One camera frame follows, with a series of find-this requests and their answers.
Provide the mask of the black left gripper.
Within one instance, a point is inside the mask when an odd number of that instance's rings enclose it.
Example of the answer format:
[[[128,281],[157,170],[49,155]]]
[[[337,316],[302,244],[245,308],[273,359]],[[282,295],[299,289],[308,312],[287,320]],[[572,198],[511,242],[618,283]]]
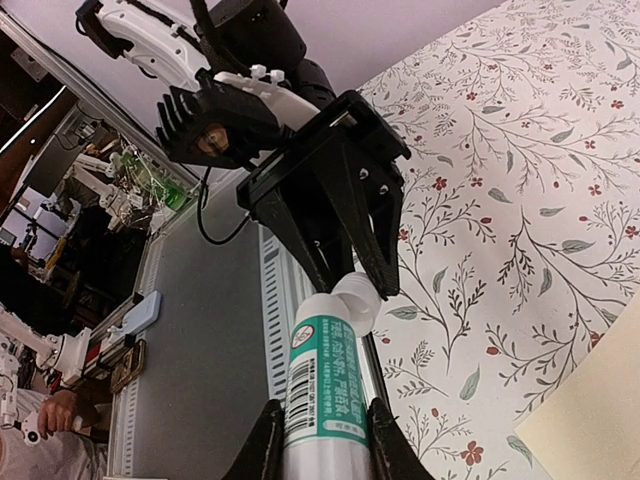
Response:
[[[252,70],[238,80],[237,156],[269,154],[239,186],[239,205],[316,291],[355,270],[354,250],[380,297],[396,296],[405,141],[356,91],[334,93],[281,2],[236,2],[235,53]]]

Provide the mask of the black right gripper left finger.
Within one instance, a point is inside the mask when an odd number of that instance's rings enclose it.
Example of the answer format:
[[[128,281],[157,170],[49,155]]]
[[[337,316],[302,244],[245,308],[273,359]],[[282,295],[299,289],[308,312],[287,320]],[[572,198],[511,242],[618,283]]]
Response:
[[[230,480],[280,478],[284,443],[284,410],[277,399],[269,400],[229,469]]]

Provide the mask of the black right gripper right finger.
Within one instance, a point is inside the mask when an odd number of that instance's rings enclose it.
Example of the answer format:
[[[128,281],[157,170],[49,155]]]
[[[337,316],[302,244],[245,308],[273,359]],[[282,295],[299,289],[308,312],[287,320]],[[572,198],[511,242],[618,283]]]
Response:
[[[433,480],[380,398],[367,412],[373,477],[377,480]]]

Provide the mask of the green white glue stick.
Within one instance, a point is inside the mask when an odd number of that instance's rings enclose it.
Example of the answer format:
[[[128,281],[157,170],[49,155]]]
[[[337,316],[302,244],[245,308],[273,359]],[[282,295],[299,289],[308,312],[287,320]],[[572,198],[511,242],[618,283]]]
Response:
[[[356,336],[336,296],[307,298],[290,339],[282,477],[371,479]]]

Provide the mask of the white glue stick cap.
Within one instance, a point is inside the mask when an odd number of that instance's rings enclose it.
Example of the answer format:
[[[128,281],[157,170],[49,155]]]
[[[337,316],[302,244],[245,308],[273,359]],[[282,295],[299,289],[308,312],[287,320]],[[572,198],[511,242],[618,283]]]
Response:
[[[362,272],[345,275],[334,287],[332,294],[346,306],[349,324],[357,338],[368,335],[378,317],[382,299],[369,277]]]

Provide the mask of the cream envelope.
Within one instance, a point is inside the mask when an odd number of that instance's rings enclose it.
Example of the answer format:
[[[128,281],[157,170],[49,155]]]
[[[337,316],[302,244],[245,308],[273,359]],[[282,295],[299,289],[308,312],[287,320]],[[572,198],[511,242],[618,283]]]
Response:
[[[553,479],[639,477],[639,297],[515,428]]]

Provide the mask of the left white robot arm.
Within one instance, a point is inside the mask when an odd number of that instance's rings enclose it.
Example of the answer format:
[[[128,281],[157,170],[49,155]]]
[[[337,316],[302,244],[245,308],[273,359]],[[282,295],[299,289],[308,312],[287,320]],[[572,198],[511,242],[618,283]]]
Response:
[[[86,1],[76,20],[166,85],[156,135],[171,161],[247,172],[238,205],[317,290],[361,268],[381,297],[397,295],[405,141],[360,93],[333,90],[284,2],[191,9],[187,26],[148,2]]]

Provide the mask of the person's bare hand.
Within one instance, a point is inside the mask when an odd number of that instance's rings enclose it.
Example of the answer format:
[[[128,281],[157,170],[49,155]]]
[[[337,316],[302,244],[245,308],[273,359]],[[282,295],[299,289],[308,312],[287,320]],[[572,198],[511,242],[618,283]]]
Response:
[[[43,438],[94,425],[99,414],[94,405],[71,390],[60,390],[41,404],[37,426]]]

